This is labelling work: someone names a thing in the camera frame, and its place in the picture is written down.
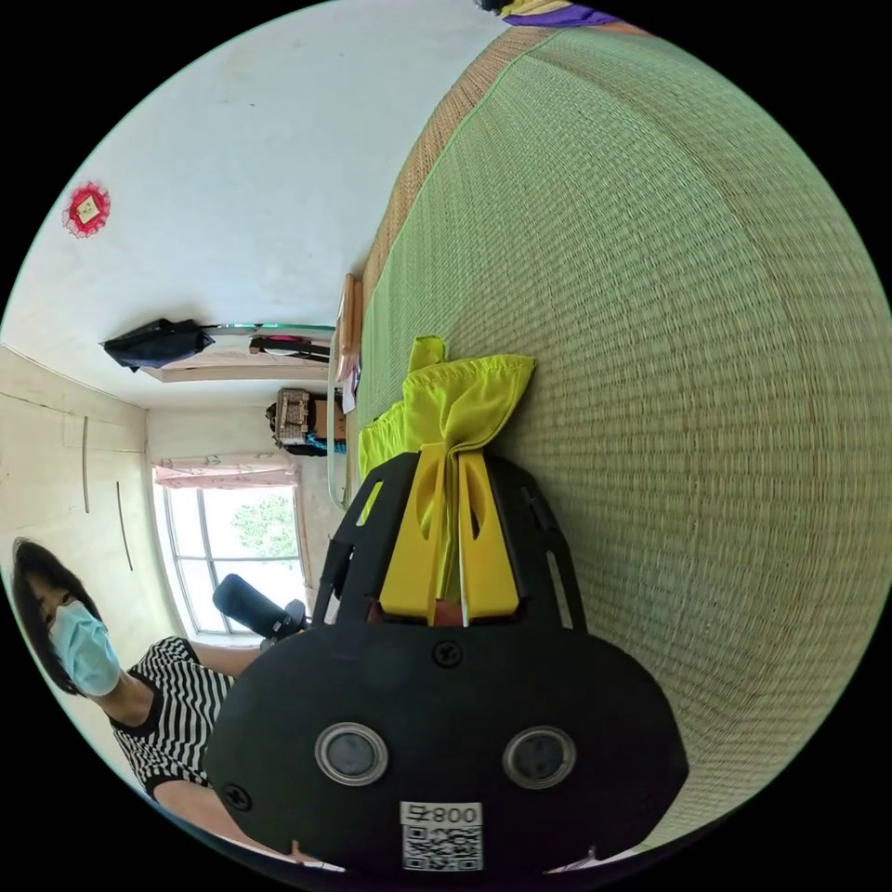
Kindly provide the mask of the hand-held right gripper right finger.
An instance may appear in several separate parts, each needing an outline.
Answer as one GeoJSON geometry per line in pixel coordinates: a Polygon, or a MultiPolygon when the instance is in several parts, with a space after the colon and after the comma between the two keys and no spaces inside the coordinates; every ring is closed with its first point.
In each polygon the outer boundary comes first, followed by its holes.
{"type": "Polygon", "coordinates": [[[483,453],[458,456],[457,543],[464,622],[513,616],[518,590],[483,453]]]}

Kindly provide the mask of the person's right hand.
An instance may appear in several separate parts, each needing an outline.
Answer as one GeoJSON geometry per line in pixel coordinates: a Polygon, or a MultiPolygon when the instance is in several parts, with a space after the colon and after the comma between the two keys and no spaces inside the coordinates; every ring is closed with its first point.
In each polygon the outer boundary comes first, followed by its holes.
{"type": "Polygon", "coordinates": [[[317,858],[315,856],[311,856],[310,854],[304,852],[297,841],[293,841],[291,844],[291,849],[288,854],[288,858],[290,861],[295,864],[303,867],[328,870],[333,872],[344,872],[346,869],[342,866],[333,864],[331,862],[325,861],[321,858],[317,858]]]}

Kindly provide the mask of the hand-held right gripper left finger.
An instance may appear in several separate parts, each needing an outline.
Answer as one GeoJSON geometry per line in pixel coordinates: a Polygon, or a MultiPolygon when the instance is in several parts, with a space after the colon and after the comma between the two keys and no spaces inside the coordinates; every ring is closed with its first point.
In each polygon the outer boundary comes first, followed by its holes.
{"type": "Polygon", "coordinates": [[[380,607],[389,617],[435,617],[446,519],[446,458],[443,445],[426,445],[418,454],[379,597],[380,607]]]}

